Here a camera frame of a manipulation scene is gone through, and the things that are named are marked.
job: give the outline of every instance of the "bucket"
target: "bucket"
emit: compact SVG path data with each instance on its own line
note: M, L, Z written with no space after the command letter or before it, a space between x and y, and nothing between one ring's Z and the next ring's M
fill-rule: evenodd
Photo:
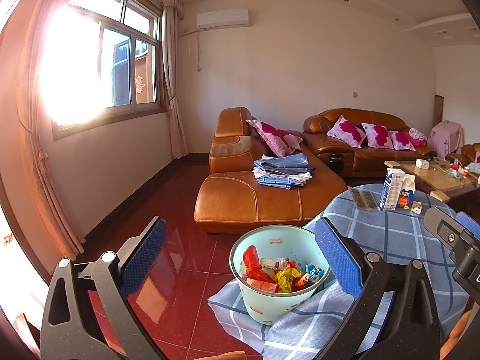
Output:
M311 287L297 292L277 294L261 291L243 281L239 273L243 252L250 245L255 245L259 258L288 257L299 263L299 270L304 272L305 265L311 263L322 268L323 276ZM264 325L272 325L312 296L330 273L330 266L315 242L315 234L289 225L264 226L243 235L230 251L230 269L240 284L248 314Z

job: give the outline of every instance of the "sofa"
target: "sofa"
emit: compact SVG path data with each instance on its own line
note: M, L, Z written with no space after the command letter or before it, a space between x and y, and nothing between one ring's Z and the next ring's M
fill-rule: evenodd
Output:
M305 186L283 190L258 184L253 162L273 155L246 122L251 119L245 107L224 109L218 118L210 175L200 187L194 213L195 222L207 233L244 234L275 224L303 226L347 189L342 178L304 144L301 151L315 167Z
M354 108L331 109L306 119L302 134L305 144L325 164L332 163L332 155L337 164L341 162L343 167L339 167L338 173L343 178L380 178L386 174L385 161L415 161L437 155L428 146L416 147L417 151L371 148L367 146L366 139L361 148L350 147L327 135L342 115L359 128L362 128L361 123L380 124L395 131L408 131L410 128L399 117Z
M453 162L455 159L457 159L458 162L460 162L460 165L467 167L470 163L475 162L475 156L477 155L477 152L480 152L480 142L471 145L465 145L462 147L460 153L447 154L445 159L450 162Z

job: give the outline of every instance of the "white wall-mounted air conditioner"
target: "white wall-mounted air conditioner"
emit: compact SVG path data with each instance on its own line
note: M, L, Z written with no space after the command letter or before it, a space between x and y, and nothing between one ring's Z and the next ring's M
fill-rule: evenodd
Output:
M202 30L219 28L248 27L250 20L247 8L225 9L222 11L197 14L197 26Z

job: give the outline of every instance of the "window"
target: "window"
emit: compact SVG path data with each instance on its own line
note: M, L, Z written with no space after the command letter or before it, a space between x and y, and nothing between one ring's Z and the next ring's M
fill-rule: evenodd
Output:
M136 0L70 0L52 20L41 87L54 139L164 111L154 10Z

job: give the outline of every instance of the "silver bolt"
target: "silver bolt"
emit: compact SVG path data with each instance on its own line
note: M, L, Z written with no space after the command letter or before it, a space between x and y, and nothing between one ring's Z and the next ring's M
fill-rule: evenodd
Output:
M61 259L61 260L58 262L58 266L59 266L60 268L65 268L69 263L70 263L70 260L65 257L64 259Z
M105 261L106 263L109 263L115 259L115 253L112 251L106 251L104 254L102 254L102 260Z
M417 269L422 269L423 268L422 262L417 260L417 259L413 260L412 265Z
M378 261L380 261L380 256L376 253L369 253L367 254L367 260L371 263L377 263Z

